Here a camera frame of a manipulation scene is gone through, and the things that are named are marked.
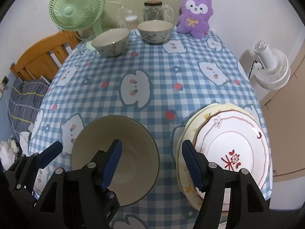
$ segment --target chair backrest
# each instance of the chair backrest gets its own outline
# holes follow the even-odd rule
[[[78,42],[80,40],[73,32],[58,32],[32,45],[16,64],[11,65],[10,70],[22,80],[36,80],[43,75],[52,81],[59,67],[50,53],[54,53],[62,64],[69,55],[64,44],[68,44],[73,50]]]

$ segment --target plaid fabric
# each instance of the plaid fabric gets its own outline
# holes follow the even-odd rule
[[[161,161],[157,182],[141,201],[120,208],[111,223],[114,228],[117,223],[130,223],[132,228],[192,228],[198,211],[179,190],[171,156],[171,137],[177,126],[185,125],[201,108],[215,101],[241,108],[254,107],[267,136],[255,92],[239,71],[236,57],[221,39],[209,32],[199,40],[179,34],[176,29],[171,37],[182,42],[185,53],[167,53],[162,45],[144,43],[135,32],[131,32],[128,49],[114,58],[103,58],[85,48],[83,54],[83,44],[78,45],[78,50],[57,73],[41,105],[43,118],[32,137],[30,154],[43,151],[56,140],[61,141],[61,124],[75,115],[81,117],[84,126],[106,115],[127,116],[146,127],[155,139]],[[221,50],[210,48],[208,39],[219,42]],[[200,70],[199,62],[215,62],[229,80],[223,85],[215,84]],[[72,77],[69,69],[75,71]],[[120,85],[126,74],[148,76],[147,104],[137,101],[130,105],[123,97]],[[71,79],[63,85],[66,76]],[[70,157],[69,153],[60,154],[48,166],[47,179],[56,167],[71,170]],[[271,196],[271,181],[272,176],[268,174],[261,190],[266,199]]]
[[[29,82],[23,82],[19,78],[15,80],[8,109],[9,122],[15,132],[28,131],[30,123],[35,122],[47,89],[48,86],[41,80]]]

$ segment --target black cable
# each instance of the black cable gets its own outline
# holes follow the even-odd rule
[[[249,78],[248,78],[248,79],[250,79],[250,76],[251,76],[251,73],[252,73],[252,69],[253,69],[253,65],[254,65],[254,63],[257,63],[257,61],[256,61],[256,60],[254,60],[254,61],[253,61],[253,63],[252,63],[252,67],[251,67],[251,70],[250,70],[250,74],[249,74]]]

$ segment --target white fan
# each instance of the white fan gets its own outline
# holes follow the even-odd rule
[[[283,88],[290,77],[290,67],[286,55],[279,49],[269,48],[265,41],[258,41],[253,46],[263,68],[255,73],[257,83],[264,89]]]

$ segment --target plush toy face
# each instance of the plush toy face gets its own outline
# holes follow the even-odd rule
[[[205,21],[213,15],[212,0],[184,0],[181,12],[191,17],[201,17]]]

